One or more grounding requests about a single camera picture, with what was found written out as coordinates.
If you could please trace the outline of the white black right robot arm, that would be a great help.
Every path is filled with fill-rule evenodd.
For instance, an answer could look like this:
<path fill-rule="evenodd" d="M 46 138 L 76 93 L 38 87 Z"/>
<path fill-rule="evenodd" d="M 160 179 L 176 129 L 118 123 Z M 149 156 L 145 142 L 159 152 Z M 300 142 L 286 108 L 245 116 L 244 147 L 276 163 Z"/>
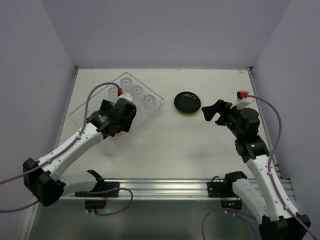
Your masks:
<path fill-rule="evenodd" d="M 251 187 L 247 176 L 241 171 L 227 173 L 224 186 L 249 208 L 258 222 L 263 240 L 302 240 L 311 221 L 306 214 L 299 213 L 284 190 L 270 160 L 267 145 L 258 135 L 259 113 L 249 108 L 249 104 L 245 100 L 232 104 L 220 99 L 201 109 L 208 122 L 219 114 L 215 123 L 233 133 L 235 149 L 253 174 L 259 191 Z"/>

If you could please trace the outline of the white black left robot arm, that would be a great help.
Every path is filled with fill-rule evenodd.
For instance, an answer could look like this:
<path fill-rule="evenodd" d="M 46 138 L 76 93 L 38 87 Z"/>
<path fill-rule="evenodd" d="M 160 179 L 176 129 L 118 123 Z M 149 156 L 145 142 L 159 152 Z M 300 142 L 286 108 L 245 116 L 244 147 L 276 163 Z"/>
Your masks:
<path fill-rule="evenodd" d="M 51 153 L 23 165 L 23 183 L 44 206 L 55 203 L 64 193 L 63 173 L 94 145 L 121 132 L 129 132 L 137 107 L 133 96 L 123 93 L 115 103 L 103 100 L 99 110 L 85 115 L 82 127 Z"/>

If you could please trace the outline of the green round plate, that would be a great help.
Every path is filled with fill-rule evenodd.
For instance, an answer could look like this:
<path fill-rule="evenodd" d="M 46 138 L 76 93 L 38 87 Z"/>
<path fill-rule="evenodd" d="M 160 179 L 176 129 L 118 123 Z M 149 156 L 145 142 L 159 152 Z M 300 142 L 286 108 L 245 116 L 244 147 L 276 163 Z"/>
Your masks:
<path fill-rule="evenodd" d="M 182 116 L 187 116 L 187 117 L 191 117 L 191 116 L 196 116 L 199 111 L 196 111 L 196 112 L 192 112 L 192 113 L 186 113 L 186 112 L 181 112 L 181 111 L 177 111 L 180 115 Z"/>

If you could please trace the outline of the black round plate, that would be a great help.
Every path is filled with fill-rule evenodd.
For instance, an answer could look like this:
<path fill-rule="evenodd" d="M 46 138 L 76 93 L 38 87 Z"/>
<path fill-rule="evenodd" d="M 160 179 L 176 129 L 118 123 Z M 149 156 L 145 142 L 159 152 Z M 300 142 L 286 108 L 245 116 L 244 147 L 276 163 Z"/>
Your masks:
<path fill-rule="evenodd" d="M 173 100 L 177 111 L 183 113 L 194 113 L 201 108 L 201 99 L 193 92 L 183 91 L 178 93 Z"/>

